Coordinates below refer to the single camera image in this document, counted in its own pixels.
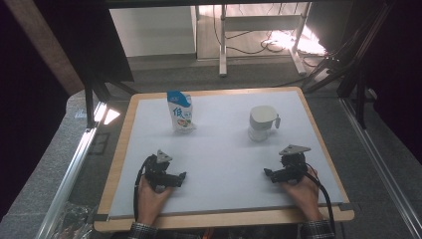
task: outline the human hand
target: human hand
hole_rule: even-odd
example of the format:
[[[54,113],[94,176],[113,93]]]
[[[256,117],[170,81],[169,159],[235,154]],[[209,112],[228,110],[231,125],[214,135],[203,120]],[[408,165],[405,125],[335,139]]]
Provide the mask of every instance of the human hand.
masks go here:
[[[317,172],[310,168],[308,168],[308,173],[313,177],[317,177]],[[287,182],[281,182],[280,185],[292,197],[308,221],[323,220],[317,206],[319,188],[314,182],[304,176],[296,185],[291,185]]]
[[[149,185],[148,180],[143,176],[140,179],[140,185],[137,190],[138,218],[136,222],[152,225],[172,191],[172,187],[166,187],[160,193],[155,192]]]

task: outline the table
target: table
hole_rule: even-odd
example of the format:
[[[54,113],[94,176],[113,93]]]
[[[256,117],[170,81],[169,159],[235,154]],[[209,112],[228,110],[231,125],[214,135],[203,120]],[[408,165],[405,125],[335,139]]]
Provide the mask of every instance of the table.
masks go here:
[[[323,143],[317,125],[310,112],[308,104],[299,88],[273,88],[273,89],[248,89],[248,90],[225,90],[225,91],[204,91],[204,92],[189,92],[192,97],[200,96],[215,96],[215,95],[236,95],[236,94],[259,94],[259,93],[276,93],[276,92],[297,92],[300,96],[304,109],[307,112],[308,118],[316,133],[317,140],[323,150],[327,159],[327,163],[332,171],[334,179],[340,189],[343,197],[343,205],[349,203],[348,197],[342,187],[341,181],[335,171],[333,163],[329,157],[329,153]],[[131,129],[135,119],[135,113],[139,101],[165,98],[166,94],[141,94],[134,95],[130,101],[127,115],[121,130],[118,140],[117,148],[111,164],[108,179],[105,184],[105,191],[100,203],[98,215],[95,221],[95,228],[98,231],[126,231],[130,228],[133,221],[132,218],[125,219],[108,219],[112,200],[117,189],[118,180],[123,167],[126,148],[129,143]],[[335,221],[347,221],[354,217],[352,210],[343,210],[341,205],[333,206],[333,214]],[[327,216],[327,208],[320,208],[322,214]],[[286,209],[270,209],[258,211],[237,211],[237,212],[222,212],[222,213],[195,213],[192,215],[167,215],[157,218],[154,226],[162,229],[178,229],[178,228],[207,228],[207,227],[221,227],[221,226],[240,226],[240,225],[269,225],[269,224],[283,224],[283,223],[300,223],[305,220],[302,212],[296,208]]]

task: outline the black cable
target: black cable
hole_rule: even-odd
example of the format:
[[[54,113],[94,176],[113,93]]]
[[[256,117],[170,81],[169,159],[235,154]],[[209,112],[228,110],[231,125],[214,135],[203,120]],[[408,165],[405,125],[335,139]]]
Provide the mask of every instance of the black cable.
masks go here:
[[[220,39],[218,39],[218,35],[217,35],[217,28],[215,27],[215,6],[214,6],[214,5],[213,5],[213,7],[212,7],[212,13],[213,13],[213,19],[214,19],[214,34],[215,34],[215,38],[217,39],[218,43],[219,43],[219,44],[220,44],[220,46],[221,46]],[[239,52],[241,52],[241,53],[244,53],[244,54],[249,54],[249,55],[258,54],[258,53],[261,53],[261,52],[263,52],[263,51],[265,51],[265,50],[266,50],[266,49],[262,49],[262,50],[260,50],[260,51],[258,51],[258,52],[249,53],[249,52],[245,52],[245,51],[242,51],[242,50],[240,50],[240,49],[233,48],[233,47],[226,47],[226,49],[232,49],[232,50],[239,51]]]
[[[296,10],[298,10],[298,5],[299,5],[299,2],[298,2],[298,3],[296,3],[295,12],[293,13],[293,15],[295,15],[295,14],[296,14]]]
[[[322,192],[323,197],[325,198],[326,207],[328,208],[328,216],[329,216],[329,224],[331,226],[332,232],[335,234],[335,224],[334,224],[334,215],[332,213],[331,201],[329,199],[328,192],[326,191],[325,187],[320,183],[319,179],[316,179],[312,175],[310,175],[307,171],[303,171],[300,167],[296,166],[295,164],[291,163],[290,166],[294,167],[299,172],[303,173],[307,178],[309,178],[313,183],[315,183],[319,190]]]
[[[283,8],[284,8],[284,6],[286,6],[286,4],[285,5],[283,5],[283,3],[282,4],[280,4],[280,8],[279,8],[279,14],[280,14],[280,12],[282,12],[283,11],[283,8],[282,8],[282,6],[283,6]],[[220,39],[218,38],[218,34],[217,34],[217,28],[216,28],[216,23],[215,23],[215,6],[213,5],[213,9],[212,9],[212,12],[213,12],[213,21],[214,21],[214,34],[215,34],[215,38],[217,39],[217,42],[219,43],[219,45],[221,46],[221,42],[220,42]],[[239,37],[239,36],[242,36],[242,35],[245,35],[245,34],[248,34],[248,33],[251,33],[251,32],[254,32],[254,31],[248,31],[248,32],[244,32],[244,33],[241,33],[241,34],[238,34],[238,35],[235,35],[235,36],[232,36],[232,37],[226,37],[226,36],[224,36],[225,37],[225,39],[232,39],[232,38],[236,38],[236,37]],[[272,50],[272,49],[270,49],[270,45],[272,45],[273,44],[273,42],[270,42],[270,43],[267,43],[266,45],[264,45],[264,42],[265,41],[268,41],[268,40],[270,40],[270,38],[271,38],[271,36],[272,36],[272,33],[273,33],[273,31],[271,31],[271,34],[270,35],[267,35],[268,36],[268,38],[267,38],[267,40],[263,40],[263,41],[261,41],[261,50],[259,50],[259,51],[257,51],[257,52],[245,52],[245,51],[242,51],[242,50],[240,50],[240,49],[237,49],[237,48],[234,48],[234,47],[227,47],[226,46],[226,49],[232,49],[232,50],[235,50],[235,51],[238,51],[238,52],[241,52],[241,53],[244,53],[244,54],[248,54],[248,55],[255,55],[255,54],[258,54],[258,53],[261,53],[261,52],[264,52],[265,50],[268,50],[269,52],[271,52],[271,53],[280,53],[280,52],[283,52],[286,48],[282,48],[281,50]]]
[[[307,65],[308,67],[317,67],[317,64],[316,64],[316,65],[312,65],[312,64],[308,63],[308,62],[306,61],[306,58],[323,58],[323,56],[316,55],[316,56],[308,56],[308,57],[303,57],[303,58],[302,58],[302,62],[303,62],[305,65]]]

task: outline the shirt cuff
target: shirt cuff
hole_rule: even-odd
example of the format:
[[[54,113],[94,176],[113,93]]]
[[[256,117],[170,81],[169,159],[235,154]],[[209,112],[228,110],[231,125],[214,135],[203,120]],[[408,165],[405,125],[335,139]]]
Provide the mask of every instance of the shirt cuff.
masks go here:
[[[154,239],[157,234],[157,230],[154,227],[133,222],[130,227],[130,233],[128,239]]]
[[[313,239],[313,238],[334,238],[334,233],[329,226],[327,220],[322,221],[310,221],[304,223],[302,227],[302,238]]]

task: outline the wall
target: wall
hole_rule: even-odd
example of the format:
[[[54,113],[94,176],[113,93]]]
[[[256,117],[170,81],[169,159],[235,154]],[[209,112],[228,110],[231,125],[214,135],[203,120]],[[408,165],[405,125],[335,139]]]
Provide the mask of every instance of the wall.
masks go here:
[[[196,52],[194,7],[111,9],[110,13],[127,57]]]

